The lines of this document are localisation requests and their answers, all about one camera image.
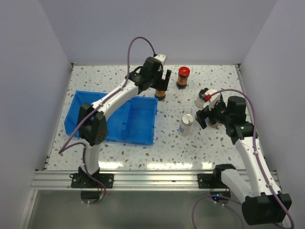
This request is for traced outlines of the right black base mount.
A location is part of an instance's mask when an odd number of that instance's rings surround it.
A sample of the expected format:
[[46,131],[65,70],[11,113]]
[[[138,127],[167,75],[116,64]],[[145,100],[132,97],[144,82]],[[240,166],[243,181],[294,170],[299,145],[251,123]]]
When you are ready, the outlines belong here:
[[197,184],[199,189],[227,189],[228,187],[221,181],[216,180],[213,174],[197,174]]

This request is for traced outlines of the black-cap white powder grinder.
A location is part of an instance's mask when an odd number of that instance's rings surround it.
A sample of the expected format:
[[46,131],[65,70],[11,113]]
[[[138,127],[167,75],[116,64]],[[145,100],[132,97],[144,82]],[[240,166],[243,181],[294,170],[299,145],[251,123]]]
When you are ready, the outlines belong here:
[[199,109],[202,109],[203,108],[203,105],[204,103],[207,101],[205,99],[205,96],[207,94],[212,94],[214,92],[214,89],[213,88],[204,88],[204,89],[201,89],[196,97],[196,100],[195,100],[195,106]]

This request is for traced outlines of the red-lid sauce jar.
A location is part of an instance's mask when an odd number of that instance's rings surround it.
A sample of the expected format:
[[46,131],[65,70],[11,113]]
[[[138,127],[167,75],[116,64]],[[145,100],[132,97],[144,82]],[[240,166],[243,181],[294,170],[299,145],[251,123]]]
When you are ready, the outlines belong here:
[[187,80],[190,75],[190,69],[186,66],[182,66],[178,70],[178,79],[176,85],[178,88],[185,88],[187,86]]
[[161,91],[156,89],[154,96],[158,100],[163,100],[166,97],[166,91]]

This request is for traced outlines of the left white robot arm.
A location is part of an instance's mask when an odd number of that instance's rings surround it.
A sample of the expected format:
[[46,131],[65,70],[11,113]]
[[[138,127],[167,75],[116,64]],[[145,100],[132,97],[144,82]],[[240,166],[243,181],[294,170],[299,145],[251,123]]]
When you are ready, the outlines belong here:
[[100,170],[98,159],[100,144],[108,134],[107,121],[111,115],[128,100],[136,97],[148,88],[166,91],[171,71],[166,72],[163,79],[163,68],[167,60],[165,54],[148,57],[140,71],[133,70],[119,86],[92,104],[81,105],[78,116],[78,131],[81,139],[88,146],[85,150],[81,169],[85,172],[82,181],[88,187],[98,184]]

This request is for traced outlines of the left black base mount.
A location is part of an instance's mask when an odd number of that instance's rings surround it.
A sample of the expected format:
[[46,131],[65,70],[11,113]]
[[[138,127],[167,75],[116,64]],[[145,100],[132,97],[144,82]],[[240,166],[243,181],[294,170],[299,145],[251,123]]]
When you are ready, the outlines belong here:
[[[114,174],[99,173],[93,176],[100,181],[105,188],[112,188],[114,182]],[[86,174],[73,173],[69,175],[71,178],[72,188],[101,188],[102,186],[95,180],[88,177]]]

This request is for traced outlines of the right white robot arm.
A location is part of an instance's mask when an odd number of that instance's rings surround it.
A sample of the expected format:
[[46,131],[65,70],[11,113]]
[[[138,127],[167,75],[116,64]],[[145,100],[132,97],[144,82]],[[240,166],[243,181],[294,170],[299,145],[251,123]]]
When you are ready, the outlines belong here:
[[288,215],[292,200],[282,193],[273,179],[260,149],[254,124],[246,120],[246,101],[230,96],[224,102],[221,94],[206,95],[196,120],[203,129],[207,122],[225,126],[226,134],[240,154],[249,182],[246,183],[232,164],[216,165],[207,180],[217,187],[231,189],[241,203],[242,214],[248,225],[278,224]]

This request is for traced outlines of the black-cap brown spice grinder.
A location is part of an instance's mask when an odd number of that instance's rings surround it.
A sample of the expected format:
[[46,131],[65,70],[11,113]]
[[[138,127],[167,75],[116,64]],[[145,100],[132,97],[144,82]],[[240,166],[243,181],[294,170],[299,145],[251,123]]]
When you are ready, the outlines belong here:
[[213,117],[208,117],[207,118],[207,124],[211,128],[218,128],[219,126],[222,125],[216,118],[213,118]]

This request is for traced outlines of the aluminium front rail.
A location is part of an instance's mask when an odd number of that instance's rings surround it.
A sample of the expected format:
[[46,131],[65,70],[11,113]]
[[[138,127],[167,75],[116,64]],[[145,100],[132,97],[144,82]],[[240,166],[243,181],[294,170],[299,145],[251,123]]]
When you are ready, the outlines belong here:
[[[71,187],[73,171],[38,171],[30,185],[31,190],[81,190],[97,188]],[[199,188],[198,174],[212,174],[211,170],[139,170],[105,171],[112,174],[108,191],[228,191],[229,188]]]

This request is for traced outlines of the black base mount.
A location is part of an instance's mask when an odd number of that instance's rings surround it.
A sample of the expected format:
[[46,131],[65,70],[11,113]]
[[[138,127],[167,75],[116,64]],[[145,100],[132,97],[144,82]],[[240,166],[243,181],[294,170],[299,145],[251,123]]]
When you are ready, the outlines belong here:
[[199,189],[227,189],[228,187],[221,181],[216,180],[213,174],[197,174],[197,184]]
[[[112,188],[114,182],[114,174],[99,173],[93,176],[100,181],[105,188]],[[69,175],[71,178],[72,188],[101,188],[102,186],[95,180],[88,177],[86,174],[73,173]]]

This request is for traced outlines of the silver-lid white spice jar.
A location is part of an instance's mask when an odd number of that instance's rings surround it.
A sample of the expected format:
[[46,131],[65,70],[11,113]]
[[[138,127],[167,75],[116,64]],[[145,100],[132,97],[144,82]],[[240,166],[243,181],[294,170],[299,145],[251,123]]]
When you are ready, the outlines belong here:
[[181,118],[179,125],[179,134],[181,136],[187,136],[192,128],[194,117],[191,114],[184,114]]

